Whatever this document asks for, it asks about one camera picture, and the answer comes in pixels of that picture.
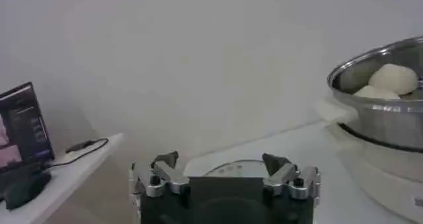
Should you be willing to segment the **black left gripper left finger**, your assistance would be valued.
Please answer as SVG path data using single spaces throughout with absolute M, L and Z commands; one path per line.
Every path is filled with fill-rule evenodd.
M 176 169 L 178 158 L 178 152 L 172 151 L 157 155 L 148 166 L 133 162 L 130 167 L 130 193 L 158 198 L 170 188 L 173 194 L 182 195 L 189 187 L 190 179 Z

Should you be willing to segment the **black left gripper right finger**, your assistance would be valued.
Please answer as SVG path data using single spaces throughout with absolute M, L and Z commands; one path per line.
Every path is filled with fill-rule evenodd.
M 262 181 L 264 189 L 273 196 L 280 196 L 287 190 L 290 198 L 295 200 L 318 200 L 321 197 L 321 172 L 317 167 L 300 169 L 289 159 L 268 153 L 262 154 L 262 160 L 268 171 L 268 177 Z

